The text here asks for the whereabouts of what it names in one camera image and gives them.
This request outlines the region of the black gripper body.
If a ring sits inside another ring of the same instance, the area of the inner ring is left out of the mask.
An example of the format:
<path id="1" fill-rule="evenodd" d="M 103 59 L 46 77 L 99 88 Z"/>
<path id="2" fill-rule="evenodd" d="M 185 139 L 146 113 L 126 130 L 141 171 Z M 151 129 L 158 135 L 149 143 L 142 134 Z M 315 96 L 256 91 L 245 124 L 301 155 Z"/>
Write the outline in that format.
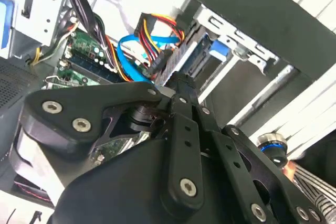
<path id="1" fill-rule="evenodd" d="M 198 140 L 156 139 L 76 178 L 49 223 L 247 223 L 248 211 Z"/>

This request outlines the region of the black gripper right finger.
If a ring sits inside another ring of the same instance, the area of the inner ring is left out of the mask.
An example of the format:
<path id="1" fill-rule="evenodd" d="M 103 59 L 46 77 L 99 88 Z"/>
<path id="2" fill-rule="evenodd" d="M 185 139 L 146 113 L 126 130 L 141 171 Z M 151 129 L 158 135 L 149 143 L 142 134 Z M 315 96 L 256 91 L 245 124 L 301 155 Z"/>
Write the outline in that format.
<path id="1" fill-rule="evenodd" d="M 237 127 L 220 128 L 185 76 L 199 130 L 205 184 L 205 220 L 210 223 L 325 223 L 321 211 Z"/>

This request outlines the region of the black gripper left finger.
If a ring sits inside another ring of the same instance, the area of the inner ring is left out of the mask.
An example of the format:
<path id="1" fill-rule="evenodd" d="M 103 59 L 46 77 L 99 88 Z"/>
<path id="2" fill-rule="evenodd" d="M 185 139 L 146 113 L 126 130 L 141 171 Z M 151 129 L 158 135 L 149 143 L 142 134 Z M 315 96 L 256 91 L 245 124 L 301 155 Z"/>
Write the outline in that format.
<path id="1" fill-rule="evenodd" d="M 186 75 L 147 82 L 41 90 L 28 95 L 10 150 L 14 171 L 56 207 L 81 175 L 151 140 L 198 140 Z"/>

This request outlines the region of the person's hand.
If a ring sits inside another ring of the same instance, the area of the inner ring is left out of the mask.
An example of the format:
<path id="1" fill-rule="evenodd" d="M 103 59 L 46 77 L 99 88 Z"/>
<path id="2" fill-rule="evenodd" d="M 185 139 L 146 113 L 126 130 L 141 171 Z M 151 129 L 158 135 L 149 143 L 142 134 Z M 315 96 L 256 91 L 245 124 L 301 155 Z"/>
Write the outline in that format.
<path id="1" fill-rule="evenodd" d="M 288 161 L 287 164 L 282 168 L 282 173 L 292 182 L 296 172 L 296 163 L 293 161 Z"/>

